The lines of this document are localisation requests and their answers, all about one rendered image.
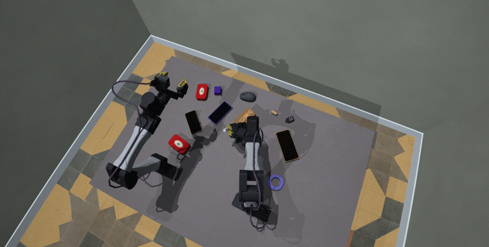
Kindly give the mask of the dark grey computer mouse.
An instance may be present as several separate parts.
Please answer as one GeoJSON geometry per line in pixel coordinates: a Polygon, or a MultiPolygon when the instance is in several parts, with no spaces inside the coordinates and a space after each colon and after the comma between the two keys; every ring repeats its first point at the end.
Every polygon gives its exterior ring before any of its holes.
{"type": "Polygon", "coordinates": [[[256,95],[251,92],[243,92],[240,94],[240,99],[246,101],[246,102],[253,102],[256,99],[256,95]]]}

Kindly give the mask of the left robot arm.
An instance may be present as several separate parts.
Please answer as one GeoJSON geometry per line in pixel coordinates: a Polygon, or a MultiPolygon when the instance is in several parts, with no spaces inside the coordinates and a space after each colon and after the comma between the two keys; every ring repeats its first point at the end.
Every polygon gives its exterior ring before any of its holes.
{"type": "MultiPolygon", "coordinates": [[[[169,77],[160,75],[159,77],[155,77],[154,81],[152,81],[153,80],[150,82],[152,84],[149,86],[157,86],[158,90],[168,93],[167,88],[170,86],[169,77]]],[[[157,153],[152,154],[147,160],[133,165],[139,152],[141,151],[142,146],[144,146],[145,142],[151,137],[151,135],[154,134],[154,131],[161,122],[161,118],[159,116],[165,108],[164,102],[158,99],[152,92],[146,92],[144,95],[142,95],[141,101],[142,102],[139,106],[143,111],[140,113],[140,132],[138,132],[138,117],[135,124],[136,127],[134,128],[133,134],[127,146],[125,146],[123,152],[113,164],[108,163],[108,165],[105,167],[109,177],[118,167],[119,169],[113,175],[111,181],[116,182],[129,190],[133,189],[140,177],[143,177],[149,172],[155,171],[164,175],[165,177],[168,177],[169,179],[177,181],[182,171],[180,168],[167,163],[167,158],[157,153]],[[175,170],[173,170],[173,168],[175,170]]]]}

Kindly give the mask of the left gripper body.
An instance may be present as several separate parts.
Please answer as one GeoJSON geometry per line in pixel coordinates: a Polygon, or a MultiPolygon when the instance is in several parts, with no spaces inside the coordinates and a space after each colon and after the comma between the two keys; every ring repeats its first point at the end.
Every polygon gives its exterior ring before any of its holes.
{"type": "MultiPolygon", "coordinates": [[[[156,86],[154,88],[156,88],[156,86]]],[[[185,83],[183,86],[181,86],[181,87],[178,86],[176,89],[178,91],[177,93],[173,92],[169,89],[167,89],[168,93],[163,92],[163,91],[159,91],[157,89],[157,91],[158,91],[157,98],[160,99],[162,102],[164,102],[164,105],[166,105],[169,102],[170,98],[174,98],[174,99],[178,99],[178,97],[183,98],[186,95],[186,92],[188,90],[188,86],[185,83]]]]}

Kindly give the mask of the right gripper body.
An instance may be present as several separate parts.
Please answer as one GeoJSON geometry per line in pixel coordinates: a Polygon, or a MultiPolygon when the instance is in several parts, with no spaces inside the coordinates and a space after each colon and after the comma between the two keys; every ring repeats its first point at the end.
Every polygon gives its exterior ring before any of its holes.
{"type": "Polygon", "coordinates": [[[231,133],[231,138],[235,138],[235,143],[242,142],[242,138],[246,136],[247,129],[246,122],[243,123],[232,123],[230,124],[233,133],[231,133]]]}

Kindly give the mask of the blue-purple ring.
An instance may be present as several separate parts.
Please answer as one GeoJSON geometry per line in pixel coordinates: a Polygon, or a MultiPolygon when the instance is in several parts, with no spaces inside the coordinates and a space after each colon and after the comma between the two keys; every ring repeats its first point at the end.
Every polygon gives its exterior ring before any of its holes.
{"type": "Polygon", "coordinates": [[[282,177],[280,177],[280,175],[279,175],[279,174],[273,174],[273,175],[272,175],[272,176],[271,176],[271,177],[268,179],[268,186],[270,187],[270,189],[273,189],[273,190],[279,190],[279,189],[281,189],[281,188],[283,187],[283,179],[282,179],[282,177]],[[279,179],[279,180],[280,180],[280,185],[279,185],[279,187],[274,187],[274,186],[272,186],[272,185],[271,185],[271,179],[273,179],[273,178],[277,178],[277,179],[279,179]]]}

